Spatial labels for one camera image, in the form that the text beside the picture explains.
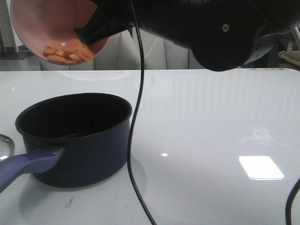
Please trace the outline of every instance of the screw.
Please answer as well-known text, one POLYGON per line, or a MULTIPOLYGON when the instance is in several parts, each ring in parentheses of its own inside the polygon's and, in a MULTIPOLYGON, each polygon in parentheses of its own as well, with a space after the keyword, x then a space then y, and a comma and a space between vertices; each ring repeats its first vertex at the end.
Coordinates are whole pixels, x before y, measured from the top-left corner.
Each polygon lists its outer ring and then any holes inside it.
POLYGON ((222 26, 222 31, 223 32, 228 32, 229 31, 229 25, 227 23, 225 23, 223 26, 222 26))

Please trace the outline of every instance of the saucepan handle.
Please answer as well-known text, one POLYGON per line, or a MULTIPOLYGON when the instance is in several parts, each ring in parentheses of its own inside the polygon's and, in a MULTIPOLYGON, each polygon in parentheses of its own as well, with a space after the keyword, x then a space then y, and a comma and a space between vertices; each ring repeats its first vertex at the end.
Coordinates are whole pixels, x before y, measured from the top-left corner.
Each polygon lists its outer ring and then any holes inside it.
POLYGON ((8 157, 0 162, 0 193, 24 173, 44 173, 59 161, 63 147, 8 157))

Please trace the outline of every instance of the pink bowl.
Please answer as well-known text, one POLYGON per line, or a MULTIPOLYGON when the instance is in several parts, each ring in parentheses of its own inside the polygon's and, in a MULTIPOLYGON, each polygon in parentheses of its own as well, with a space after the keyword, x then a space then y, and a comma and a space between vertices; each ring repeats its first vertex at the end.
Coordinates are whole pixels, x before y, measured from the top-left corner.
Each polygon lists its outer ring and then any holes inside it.
MULTIPOLYGON (((90 0, 11 0, 11 19, 24 45, 40 58, 47 60, 43 49, 47 40, 66 43, 77 38, 73 29, 84 26, 97 6, 90 0)), ((109 38, 90 46, 96 55, 109 38)))

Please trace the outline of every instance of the white table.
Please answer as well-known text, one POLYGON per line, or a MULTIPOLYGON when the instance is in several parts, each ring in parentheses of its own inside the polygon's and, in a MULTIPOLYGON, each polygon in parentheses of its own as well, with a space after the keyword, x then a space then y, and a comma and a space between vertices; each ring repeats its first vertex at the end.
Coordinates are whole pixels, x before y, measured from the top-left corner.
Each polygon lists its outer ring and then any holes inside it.
MULTIPOLYGON (((26 107, 54 96, 104 92, 133 107, 139 71, 0 72, 0 134, 26 107)), ((133 146, 134 175, 158 225, 283 225, 300 177, 300 73, 283 69, 146 71, 133 146), (240 156, 269 156, 281 180, 252 180, 240 156)), ((293 222, 300 224, 300 196, 293 222)), ((25 174, 0 194, 1 225, 148 225, 126 166, 85 188, 25 174)))

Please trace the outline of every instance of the black wire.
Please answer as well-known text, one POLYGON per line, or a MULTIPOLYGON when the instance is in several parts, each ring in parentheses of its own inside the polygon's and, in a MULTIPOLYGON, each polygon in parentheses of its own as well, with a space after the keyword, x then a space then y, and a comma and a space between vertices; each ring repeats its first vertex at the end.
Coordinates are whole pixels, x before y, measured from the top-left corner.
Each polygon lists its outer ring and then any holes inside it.
POLYGON ((136 185, 133 173, 132 173, 132 167, 131 167, 131 143, 132 143, 132 136, 133 136, 133 130, 134 130, 134 126, 135 126, 135 120, 136 120, 136 116, 139 110, 139 106, 140 106, 140 102, 141 102, 141 98, 142 98, 142 93, 143 93, 143 86, 144 86, 144 74, 145 74, 145 62, 144 62, 144 50, 143 50, 143 44, 142 44, 142 38, 141 38, 141 34, 140 34, 140 29, 138 27, 137 24, 137 18, 135 15, 135 9, 133 6, 132 1, 130 1, 131 3, 131 8, 132 8, 132 12, 133 12, 133 16, 135 19, 135 30, 136 30, 136 35, 137 35, 137 40, 139 43, 139 48, 140 48, 140 57, 141 57, 141 81, 140 81, 140 88, 139 88, 139 92, 138 92, 138 96, 137 96, 137 101, 136 101, 136 106, 135 106, 135 110, 133 113, 133 117, 132 117, 132 121, 131 121, 131 125, 130 125, 130 130, 129 130, 129 137, 128 137, 128 149, 127 149, 127 169, 128 169, 128 174, 130 177, 130 181, 131 184, 135 190, 136 196, 138 198, 138 200, 141 203, 142 208, 145 211, 145 214, 147 215, 149 221, 151 222, 152 225, 157 225, 151 215, 151 213, 149 212, 143 198, 142 195, 136 185))
POLYGON ((292 225, 292 204, 300 189, 300 179, 296 182, 292 188, 285 205, 285 223, 286 225, 292 225))

